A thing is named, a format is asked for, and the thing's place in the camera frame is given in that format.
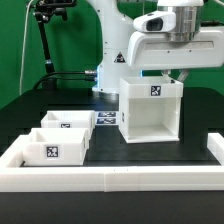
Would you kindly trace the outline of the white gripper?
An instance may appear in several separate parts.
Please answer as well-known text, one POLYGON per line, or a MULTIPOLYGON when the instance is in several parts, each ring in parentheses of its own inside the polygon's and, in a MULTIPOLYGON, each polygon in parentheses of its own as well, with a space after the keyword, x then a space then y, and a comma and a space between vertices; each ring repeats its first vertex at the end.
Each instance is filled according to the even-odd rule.
POLYGON ((177 80, 184 82, 188 69, 224 64, 224 27, 202 27, 189 42, 171 42, 166 33, 136 31, 129 41, 127 64, 132 69, 162 70, 168 83, 175 83, 171 70, 181 69, 177 80))

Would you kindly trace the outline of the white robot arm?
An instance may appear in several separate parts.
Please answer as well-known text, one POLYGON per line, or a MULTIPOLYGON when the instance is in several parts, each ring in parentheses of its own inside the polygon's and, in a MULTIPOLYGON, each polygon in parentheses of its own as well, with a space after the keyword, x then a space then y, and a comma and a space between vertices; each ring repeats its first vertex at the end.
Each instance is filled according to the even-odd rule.
POLYGON ((182 81, 190 69, 224 65, 224 26, 201 25, 205 0, 147 0, 155 1, 157 10, 136 19, 118 10, 119 2, 128 1, 87 0, 102 30, 103 59, 94 95, 117 99, 119 81, 145 70, 167 76, 178 69, 182 81))

